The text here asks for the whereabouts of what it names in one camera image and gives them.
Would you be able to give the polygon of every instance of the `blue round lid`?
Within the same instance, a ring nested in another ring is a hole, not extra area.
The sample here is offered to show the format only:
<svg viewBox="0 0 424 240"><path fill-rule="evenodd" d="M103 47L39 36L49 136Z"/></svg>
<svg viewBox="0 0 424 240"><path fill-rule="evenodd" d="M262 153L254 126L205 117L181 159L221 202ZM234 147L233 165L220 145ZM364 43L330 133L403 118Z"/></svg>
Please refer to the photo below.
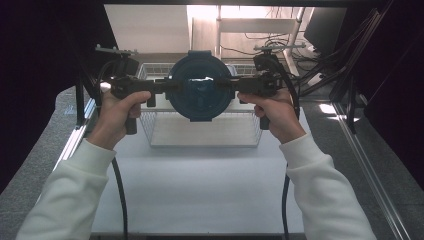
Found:
<svg viewBox="0 0 424 240"><path fill-rule="evenodd" d="M216 89L213 79L229 77L227 66L210 51L189 51L169 73L170 80L182 82L182 91L167 94L167 99L190 121L211 121L234 98L234 91Z"/></svg>

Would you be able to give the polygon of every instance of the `white wire basket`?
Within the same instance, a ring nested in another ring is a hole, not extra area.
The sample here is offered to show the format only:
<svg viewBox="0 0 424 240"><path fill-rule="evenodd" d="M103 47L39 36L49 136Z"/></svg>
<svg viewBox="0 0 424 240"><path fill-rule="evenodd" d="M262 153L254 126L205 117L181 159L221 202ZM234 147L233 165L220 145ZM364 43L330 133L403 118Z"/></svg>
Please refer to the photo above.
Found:
<svg viewBox="0 0 424 240"><path fill-rule="evenodd" d="M168 76L172 63L144 63L140 79ZM253 65L227 65L233 75L255 74ZM190 122L164 96L156 96L155 108L144 107L140 122L152 147L257 147L262 130L253 105L232 100L230 106L211 122Z"/></svg>

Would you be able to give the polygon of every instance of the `forearm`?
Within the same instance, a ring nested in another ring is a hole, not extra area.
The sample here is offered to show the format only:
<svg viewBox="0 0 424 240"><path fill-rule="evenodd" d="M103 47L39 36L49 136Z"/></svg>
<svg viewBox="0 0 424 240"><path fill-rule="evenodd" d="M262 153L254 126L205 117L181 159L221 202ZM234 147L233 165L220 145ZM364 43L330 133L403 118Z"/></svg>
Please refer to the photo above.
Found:
<svg viewBox="0 0 424 240"><path fill-rule="evenodd" d="M49 176L16 239L89 239L114 155L84 141Z"/></svg>
<svg viewBox="0 0 424 240"><path fill-rule="evenodd" d="M280 148L308 239L375 239L349 181L310 135Z"/></svg>

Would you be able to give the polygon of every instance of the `white tabletop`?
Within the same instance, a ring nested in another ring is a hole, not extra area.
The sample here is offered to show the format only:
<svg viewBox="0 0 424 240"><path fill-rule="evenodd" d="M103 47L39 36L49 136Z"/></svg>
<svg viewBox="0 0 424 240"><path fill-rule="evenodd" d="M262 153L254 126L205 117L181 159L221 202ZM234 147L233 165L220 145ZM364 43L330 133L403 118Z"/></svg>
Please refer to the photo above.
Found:
<svg viewBox="0 0 424 240"><path fill-rule="evenodd" d="M129 232L149 234L281 234L286 161L279 142L263 131L257 148L151 148L138 133L116 147L128 207ZM310 132L303 111L301 124ZM122 232L112 166L93 233ZM290 232L303 232L290 185Z"/></svg>

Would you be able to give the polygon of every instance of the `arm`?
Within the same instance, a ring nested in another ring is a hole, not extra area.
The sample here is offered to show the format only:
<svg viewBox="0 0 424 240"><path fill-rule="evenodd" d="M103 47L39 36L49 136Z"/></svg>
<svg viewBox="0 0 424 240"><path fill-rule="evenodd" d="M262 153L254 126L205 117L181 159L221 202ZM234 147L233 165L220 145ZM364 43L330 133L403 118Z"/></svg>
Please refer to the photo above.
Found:
<svg viewBox="0 0 424 240"><path fill-rule="evenodd" d="M258 117L270 119L269 129L281 142L287 175L302 211L306 237L317 239L376 239L349 181L334 168L296 118L288 91L272 98L239 94L256 104Z"/></svg>
<svg viewBox="0 0 424 240"><path fill-rule="evenodd" d="M149 97L149 92L139 92L119 101L105 93L91 135L51 173L16 239L89 239L108 181L106 170L116 154L112 150L125 136L127 117L140 116L139 103Z"/></svg>

